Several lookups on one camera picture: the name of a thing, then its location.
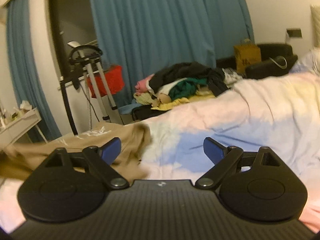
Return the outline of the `wall socket plate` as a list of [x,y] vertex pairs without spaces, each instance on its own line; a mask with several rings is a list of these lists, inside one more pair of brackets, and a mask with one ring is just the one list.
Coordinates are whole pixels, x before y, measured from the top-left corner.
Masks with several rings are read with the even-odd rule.
[[289,38],[302,38],[302,30],[300,28],[290,28],[286,30]]

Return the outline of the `red fabric basket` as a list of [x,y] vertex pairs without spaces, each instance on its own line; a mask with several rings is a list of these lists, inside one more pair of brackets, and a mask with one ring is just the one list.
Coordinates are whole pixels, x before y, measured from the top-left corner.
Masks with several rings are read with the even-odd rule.
[[[125,83],[122,76],[122,67],[120,65],[112,65],[109,71],[104,72],[104,74],[112,95],[117,94],[124,88]],[[103,81],[100,77],[100,74],[97,73],[94,75],[94,77],[97,83],[100,96],[106,96],[107,92],[104,87]]]

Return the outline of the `dark window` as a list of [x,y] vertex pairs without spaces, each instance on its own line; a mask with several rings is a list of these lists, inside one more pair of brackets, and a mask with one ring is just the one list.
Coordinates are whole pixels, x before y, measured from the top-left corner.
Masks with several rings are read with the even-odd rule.
[[73,67],[68,42],[87,44],[97,39],[90,0],[49,0],[49,15],[60,75],[69,77]]

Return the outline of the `white desk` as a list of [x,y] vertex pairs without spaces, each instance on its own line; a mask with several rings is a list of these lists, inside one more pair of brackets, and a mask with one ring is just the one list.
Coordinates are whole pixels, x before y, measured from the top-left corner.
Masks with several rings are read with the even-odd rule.
[[1,128],[1,144],[8,146],[15,143],[32,128],[36,128],[43,141],[47,143],[47,138],[38,126],[41,120],[42,119],[37,108],[27,111],[14,121]]

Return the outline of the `tan t-shirt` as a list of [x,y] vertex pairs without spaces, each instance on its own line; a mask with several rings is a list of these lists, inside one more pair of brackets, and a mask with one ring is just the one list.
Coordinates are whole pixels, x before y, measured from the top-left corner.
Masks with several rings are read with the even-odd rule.
[[145,179],[149,173],[140,167],[140,161],[151,143],[151,132],[149,126],[140,122],[125,126],[100,122],[93,130],[48,143],[1,144],[1,177],[26,180],[56,148],[65,148],[68,153],[81,152],[88,146],[101,147],[113,138],[121,140],[121,152],[111,167],[129,183]]

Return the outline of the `pile of clothes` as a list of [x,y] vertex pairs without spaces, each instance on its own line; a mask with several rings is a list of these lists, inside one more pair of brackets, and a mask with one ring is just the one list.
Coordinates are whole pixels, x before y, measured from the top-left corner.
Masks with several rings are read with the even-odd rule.
[[215,98],[242,79],[231,68],[180,63],[138,81],[133,97],[152,110],[167,111],[184,103]]

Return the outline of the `blue curtain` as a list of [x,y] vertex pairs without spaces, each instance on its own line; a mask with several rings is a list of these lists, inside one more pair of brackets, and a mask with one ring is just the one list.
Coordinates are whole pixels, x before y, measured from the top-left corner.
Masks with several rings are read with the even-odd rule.
[[118,106],[132,101],[138,81],[164,67],[199,62],[215,67],[233,47],[254,38],[246,0],[90,0],[106,63],[122,67]]
[[48,106],[36,69],[31,44],[29,0],[11,0],[7,4],[7,53],[16,102],[24,100],[40,113],[39,127],[47,140],[61,136]]

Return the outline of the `blue curtain left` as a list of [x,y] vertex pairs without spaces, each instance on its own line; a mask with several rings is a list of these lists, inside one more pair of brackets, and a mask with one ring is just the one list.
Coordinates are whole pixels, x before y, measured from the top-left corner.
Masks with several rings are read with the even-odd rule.
[[7,53],[16,102],[24,100],[40,113],[39,127],[47,140],[61,136],[48,106],[36,69],[31,44],[29,0],[11,0],[7,4]]

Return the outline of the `blue curtain right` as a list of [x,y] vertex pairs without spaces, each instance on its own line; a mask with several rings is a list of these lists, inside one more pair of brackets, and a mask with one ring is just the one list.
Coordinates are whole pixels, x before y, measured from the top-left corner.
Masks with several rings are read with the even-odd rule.
[[164,67],[199,62],[215,67],[233,47],[254,38],[246,0],[90,0],[106,63],[122,67],[118,106],[132,101],[138,81]]

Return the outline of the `brown paper bag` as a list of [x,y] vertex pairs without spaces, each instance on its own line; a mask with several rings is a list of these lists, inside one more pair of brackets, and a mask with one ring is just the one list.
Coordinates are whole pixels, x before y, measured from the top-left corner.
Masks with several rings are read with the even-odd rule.
[[249,38],[233,46],[237,72],[244,74],[247,67],[261,62],[261,50]]

